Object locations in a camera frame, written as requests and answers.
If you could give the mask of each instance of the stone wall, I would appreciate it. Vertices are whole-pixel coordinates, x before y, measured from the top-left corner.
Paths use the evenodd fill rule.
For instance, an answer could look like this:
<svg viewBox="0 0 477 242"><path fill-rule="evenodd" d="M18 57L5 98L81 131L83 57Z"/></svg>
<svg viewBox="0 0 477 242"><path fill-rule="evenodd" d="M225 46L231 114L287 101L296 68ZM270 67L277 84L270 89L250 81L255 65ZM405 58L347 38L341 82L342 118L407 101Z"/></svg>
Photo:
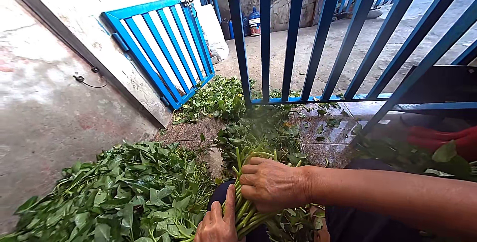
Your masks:
<svg viewBox="0 0 477 242"><path fill-rule="evenodd" d="M76 81L107 83L20 3L0 0L0 236L62 168L158 131L110 84Z"/></svg>
<svg viewBox="0 0 477 242"><path fill-rule="evenodd" d="M224 19L230 19L230 9L228 0L217 0L220 15ZM260 0L240 0L242 11L248 15L252 13L253 7L260 10ZM300 27L313 25L315 16L315 6L317 0L303 0L300 15ZM288 19L291 0L271 0L271 31L285 31L288 29Z"/></svg>

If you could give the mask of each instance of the bucket label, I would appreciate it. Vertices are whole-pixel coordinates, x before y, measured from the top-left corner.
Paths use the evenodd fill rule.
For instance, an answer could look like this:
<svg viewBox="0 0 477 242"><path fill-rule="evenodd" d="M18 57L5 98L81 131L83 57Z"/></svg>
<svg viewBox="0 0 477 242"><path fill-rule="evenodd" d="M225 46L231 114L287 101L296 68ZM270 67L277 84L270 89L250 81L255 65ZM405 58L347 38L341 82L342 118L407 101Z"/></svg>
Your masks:
<svg viewBox="0 0 477 242"><path fill-rule="evenodd" d="M260 35L260 18L250 19L248 21L250 25L250 35L257 36Z"/></svg>

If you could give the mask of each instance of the wire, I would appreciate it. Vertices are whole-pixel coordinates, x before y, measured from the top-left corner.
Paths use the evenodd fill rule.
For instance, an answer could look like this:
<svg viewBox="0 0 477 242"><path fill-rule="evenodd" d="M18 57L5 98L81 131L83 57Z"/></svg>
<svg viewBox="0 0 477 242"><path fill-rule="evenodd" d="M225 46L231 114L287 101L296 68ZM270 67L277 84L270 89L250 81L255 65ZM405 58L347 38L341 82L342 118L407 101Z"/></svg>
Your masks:
<svg viewBox="0 0 477 242"><path fill-rule="evenodd" d="M102 86L93 86L93 85L90 85L88 84L87 82L84 81L84 77L82 76L76 76L76 75L73 75L73 77L75 78L75 80L77 80L78 82L80 83L84 83L85 85L89 86L89 87L92 87L92 88L102 88L102 87L105 87L108 85L108 82L106 82L104 85Z"/></svg>

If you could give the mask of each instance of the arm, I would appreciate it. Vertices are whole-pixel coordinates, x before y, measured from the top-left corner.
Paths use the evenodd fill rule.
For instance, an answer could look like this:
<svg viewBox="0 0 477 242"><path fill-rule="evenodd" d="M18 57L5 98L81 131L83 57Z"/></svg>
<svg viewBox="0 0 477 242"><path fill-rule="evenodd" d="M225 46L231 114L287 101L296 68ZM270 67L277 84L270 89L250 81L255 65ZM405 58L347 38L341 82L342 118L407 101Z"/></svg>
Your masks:
<svg viewBox="0 0 477 242"><path fill-rule="evenodd" d="M259 158L242 172L242 195L260 212L308 203L349 206L422 230L477 237L474 182L382 170L288 167Z"/></svg>

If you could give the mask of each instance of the bundle of stems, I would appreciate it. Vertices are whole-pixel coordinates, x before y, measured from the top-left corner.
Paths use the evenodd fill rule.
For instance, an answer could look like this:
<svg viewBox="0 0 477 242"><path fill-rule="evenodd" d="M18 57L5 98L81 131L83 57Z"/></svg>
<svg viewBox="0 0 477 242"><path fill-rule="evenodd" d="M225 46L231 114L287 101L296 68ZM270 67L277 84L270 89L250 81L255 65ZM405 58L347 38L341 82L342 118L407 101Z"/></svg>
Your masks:
<svg viewBox="0 0 477 242"><path fill-rule="evenodd" d="M238 240L241 240L244 236L246 236L248 233L253 231L256 227L264 223L270 217L273 217L277 214L277 212L270 212L270 213L258 212L253 202L250 202L249 200L246 200L245 198L243 198L241 193L242 185L240 184L240 177L242 175L242 166L247 164L250 158L260 157L260 158L267 158L267 159L273 159L275 161L278 161L277 151L274 151L273 154L263 152L261 151L263 145L264 143L258 145L255 149L249 149L248 147L244 147L241 152L239 152L239 148L235 148L238 168L233 166L232 169L237 175L237 179L235 180L234 186L235 186L235 228L237 230ZM225 213L225 202L222 204L222 213Z"/></svg>

